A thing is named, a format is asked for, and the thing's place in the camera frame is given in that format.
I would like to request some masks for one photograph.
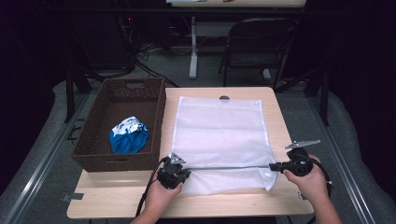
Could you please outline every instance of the chair backrest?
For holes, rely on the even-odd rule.
[[[239,21],[230,30],[227,46],[243,41],[260,43],[272,49],[288,45],[297,31],[295,21],[285,18],[250,18]]]

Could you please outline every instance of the human arm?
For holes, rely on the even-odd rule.
[[[318,158],[313,155],[309,155],[309,157],[318,161]],[[314,164],[312,171],[305,176],[296,176],[289,170],[285,170],[284,174],[289,181],[297,185],[304,197],[311,202],[318,224],[342,223],[332,201],[330,201],[325,175],[317,165]]]
[[[145,201],[145,209],[136,217],[131,224],[155,223],[166,210],[169,203],[181,192],[182,183],[174,189],[166,189],[157,179],[158,172],[154,175],[153,183],[148,189],[148,197]]]

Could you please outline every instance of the desk leg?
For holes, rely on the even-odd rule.
[[[195,17],[191,18],[191,63],[190,79],[197,78],[198,54],[197,54],[197,35],[195,33]]]

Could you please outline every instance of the person's right hand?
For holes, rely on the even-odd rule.
[[[319,161],[316,156],[309,155],[310,158]],[[326,178],[323,172],[315,164],[308,175],[297,176],[289,170],[283,172],[286,178],[297,185],[303,196],[311,203],[329,199]]]

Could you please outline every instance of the chair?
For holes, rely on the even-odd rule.
[[[219,67],[224,66],[223,86],[228,68],[276,69],[273,88],[279,81],[297,23],[290,19],[252,18],[239,21],[230,30]]]

